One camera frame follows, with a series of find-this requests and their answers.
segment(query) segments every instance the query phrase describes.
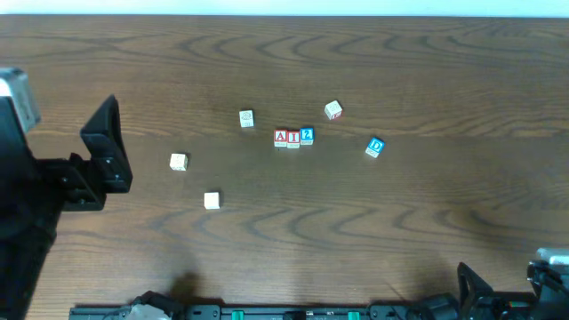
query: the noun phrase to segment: cube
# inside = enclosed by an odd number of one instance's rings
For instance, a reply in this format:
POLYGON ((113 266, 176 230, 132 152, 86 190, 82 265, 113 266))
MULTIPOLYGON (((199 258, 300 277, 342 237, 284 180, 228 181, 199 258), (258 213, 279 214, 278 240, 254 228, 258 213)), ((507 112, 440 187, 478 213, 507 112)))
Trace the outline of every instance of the cube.
POLYGON ((334 100, 326 105, 324 112, 328 116, 328 119, 333 120, 341 115, 341 106, 337 100, 334 100))
POLYGON ((286 148, 286 137, 288 135, 287 130, 275 130, 275 147, 286 148))
POLYGON ((308 146, 314 143, 314 129, 304 128, 301 129, 301 145, 308 146))
POLYGON ((288 132, 286 138, 287 148, 300 148, 301 147, 301 132, 288 132))
POLYGON ((188 168, 188 156, 184 154, 172 154, 170 157, 170 167, 175 171, 186 171, 186 168, 188 168))
POLYGON ((239 121, 241 121, 242 128, 248 128, 254 126, 252 119, 252 110, 240 111, 239 121))
POLYGON ((205 209, 220 209, 220 193, 219 192, 207 192, 204 194, 204 206, 205 209))
POLYGON ((373 156, 373 157, 377 157, 381 151, 383 150, 383 146, 385 146, 385 143, 377 138, 373 138, 370 141, 370 144, 367 145, 367 149, 365 150, 365 153, 373 156))

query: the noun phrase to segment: block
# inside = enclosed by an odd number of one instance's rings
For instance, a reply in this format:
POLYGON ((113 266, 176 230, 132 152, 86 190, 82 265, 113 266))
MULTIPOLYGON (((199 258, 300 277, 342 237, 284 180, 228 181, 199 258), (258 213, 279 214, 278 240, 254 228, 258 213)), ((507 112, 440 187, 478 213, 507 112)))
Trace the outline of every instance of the block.
POLYGON ((207 192, 204 194, 204 206, 205 209, 220 209, 220 193, 219 192, 207 192))
POLYGON ((314 143, 314 129, 304 128, 301 129, 301 145, 309 146, 314 143))
POLYGON ((286 138, 287 148, 300 148, 301 147, 301 132, 288 132, 286 138))
POLYGON ((383 141, 377 139, 377 138, 373 138, 370 141, 370 144, 367 145, 367 149, 365 150, 365 153, 373 156, 373 157, 377 157, 381 151, 383 150, 383 146, 385 146, 385 143, 383 143, 383 141))
POLYGON ((188 168, 188 156, 184 154, 172 154, 170 157, 170 167, 175 171, 186 171, 186 168, 188 168))
POLYGON ((239 121, 241 121, 242 128, 248 128, 254 126, 252 119, 252 110, 240 111, 239 121))
POLYGON ((287 130, 275 130, 275 147, 286 148, 286 136, 288 135, 287 130))
POLYGON ((324 112, 328 116, 328 119, 333 120, 341 115, 341 106, 337 100, 334 100, 326 105, 324 112))

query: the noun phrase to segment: wood grain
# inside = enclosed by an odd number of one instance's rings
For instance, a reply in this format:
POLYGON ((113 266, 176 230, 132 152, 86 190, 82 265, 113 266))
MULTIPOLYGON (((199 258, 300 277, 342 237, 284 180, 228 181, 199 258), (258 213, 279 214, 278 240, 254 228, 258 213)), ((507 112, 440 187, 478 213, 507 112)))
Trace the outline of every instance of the wood grain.
POLYGON ((88 156, 78 131, 121 104, 134 182, 66 212, 28 317, 146 290, 227 303, 350 303, 498 290, 569 245, 569 22, 446 18, 3 16, 27 70, 37 157, 88 156), (324 105, 345 115, 330 122, 324 105), (254 129, 237 112, 255 111, 254 129), (299 150, 277 127, 312 125, 299 150), (378 159, 364 154, 386 141, 378 159), (187 172, 168 167, 190 153, 187 172), (218 189, 222 208, 206 211, 218 189))

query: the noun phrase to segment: white backdrop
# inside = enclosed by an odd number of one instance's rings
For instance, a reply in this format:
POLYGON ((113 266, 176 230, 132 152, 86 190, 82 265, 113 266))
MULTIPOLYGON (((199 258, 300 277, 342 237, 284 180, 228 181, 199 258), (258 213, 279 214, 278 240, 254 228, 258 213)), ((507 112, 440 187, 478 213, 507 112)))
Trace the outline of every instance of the white backdrop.
POLYGON ((569 17, 569 0, 0 0, 0 13, 569 17))

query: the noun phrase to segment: wooden table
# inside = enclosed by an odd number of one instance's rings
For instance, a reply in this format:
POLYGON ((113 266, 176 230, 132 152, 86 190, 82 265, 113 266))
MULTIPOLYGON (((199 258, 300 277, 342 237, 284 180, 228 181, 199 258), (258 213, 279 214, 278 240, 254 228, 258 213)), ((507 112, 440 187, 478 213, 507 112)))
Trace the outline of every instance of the wooden table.
POLYGON ((226 303, 415 300, 468 263, 525 290, 541 246, 569 244, 569 21, 442 18, 0 17, 27 70, 37 157, 120 102, 131 193, 65 212, 29 318, 146 290, 226 303), (324 105, 344 116, 329 121, 324 105), (238 111, 256 125, 241 129, 238 111), (314 126, 313 147, 273 147, 314 126), (374 159, 371 137, 386 142, 374 159), (187 152, 187 172, 169 166, 187 152), (219 189, 222 208, 204 209, 219 189))

